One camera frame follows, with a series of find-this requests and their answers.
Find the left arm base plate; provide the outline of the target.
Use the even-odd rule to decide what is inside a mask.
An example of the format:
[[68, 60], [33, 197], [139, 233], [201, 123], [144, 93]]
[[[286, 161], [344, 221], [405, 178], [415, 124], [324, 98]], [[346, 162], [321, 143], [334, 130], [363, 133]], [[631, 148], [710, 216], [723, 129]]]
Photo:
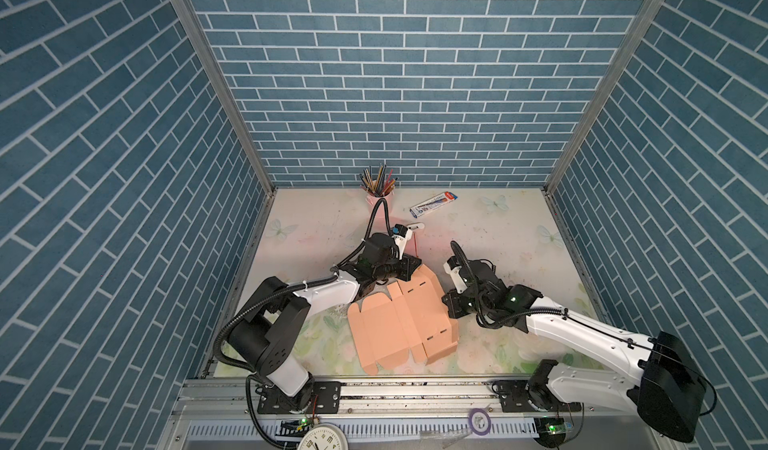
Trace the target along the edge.
[[257, 413], [279, 415], [289, 413], [337, 414], [342, 385], [339, 381], [310, 379], [294, 396], [287, 396], [278, 387], [260, 388]]

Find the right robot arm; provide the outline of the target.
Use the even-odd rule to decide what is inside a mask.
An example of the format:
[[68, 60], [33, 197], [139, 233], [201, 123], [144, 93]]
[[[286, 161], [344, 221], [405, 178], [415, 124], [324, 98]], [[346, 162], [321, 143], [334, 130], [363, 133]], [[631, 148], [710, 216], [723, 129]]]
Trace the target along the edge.
[[693, 441], [710, 382], [676, 336], [655, 337], [601, 323], [525, 285], [507, 286], [488, 260], [457, 253], [444, 270], [453, 287], [442, 298], [452, 319], [466, 316], [488, 330], [515, 329], [549, 339], [600, 363], [579, 370], [544, 359], [525, 384], [529, 404], [539, 411], [594, 405], [635, 413], [672, 440]]

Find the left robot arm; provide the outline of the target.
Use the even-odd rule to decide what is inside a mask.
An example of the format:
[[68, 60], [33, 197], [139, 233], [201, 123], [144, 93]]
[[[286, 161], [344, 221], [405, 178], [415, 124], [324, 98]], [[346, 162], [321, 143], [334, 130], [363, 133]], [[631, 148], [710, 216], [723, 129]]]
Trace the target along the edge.
[[287, 284], [276, 277], [264, 280], [243, 308], [223, 325], [214, 340], [214, 358], [247, 370], [256, 380], [282, 395], [303, 397], [312, 376], [292, 356], [307, 318], [349, 305], [390, 279], [408, 281], [421, 260], [406, 253], [414, 230], [396, 225], [375, 233], [332, 270], [329, 277]]

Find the peach paper box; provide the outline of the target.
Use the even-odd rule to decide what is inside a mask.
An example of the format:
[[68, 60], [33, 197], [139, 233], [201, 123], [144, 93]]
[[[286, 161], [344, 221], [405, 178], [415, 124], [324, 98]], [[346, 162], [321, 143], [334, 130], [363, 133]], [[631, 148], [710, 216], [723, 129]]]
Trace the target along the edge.
[[408, 361], [431, 365], [458, 348], [458, 323], [448, 316], [435, 273], [420, 266], [408, 281], [395, 279], [382, 292], [347, 311], [359, 363], [368, 375]]

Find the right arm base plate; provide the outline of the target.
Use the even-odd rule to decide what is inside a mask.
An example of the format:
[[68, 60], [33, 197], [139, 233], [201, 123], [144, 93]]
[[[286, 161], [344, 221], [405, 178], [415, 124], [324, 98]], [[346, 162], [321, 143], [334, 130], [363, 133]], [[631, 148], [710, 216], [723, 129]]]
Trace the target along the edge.
[[546, 386], [530, 389], [529, 382], [524, 380], [496, 380], [490, 389], [498, 397], [504, 413], [575, 413], [582, 410], [581, 403], [562, 402]]

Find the pink paper box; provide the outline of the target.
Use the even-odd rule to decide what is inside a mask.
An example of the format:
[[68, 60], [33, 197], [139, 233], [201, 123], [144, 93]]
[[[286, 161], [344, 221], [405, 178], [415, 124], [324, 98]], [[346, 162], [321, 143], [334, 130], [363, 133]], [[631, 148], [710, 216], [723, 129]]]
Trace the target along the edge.
[[413, 234], [411, 239], [407, 242], [405, 253], [414, 257], [418, 256], [418, 246], [416, 234]]

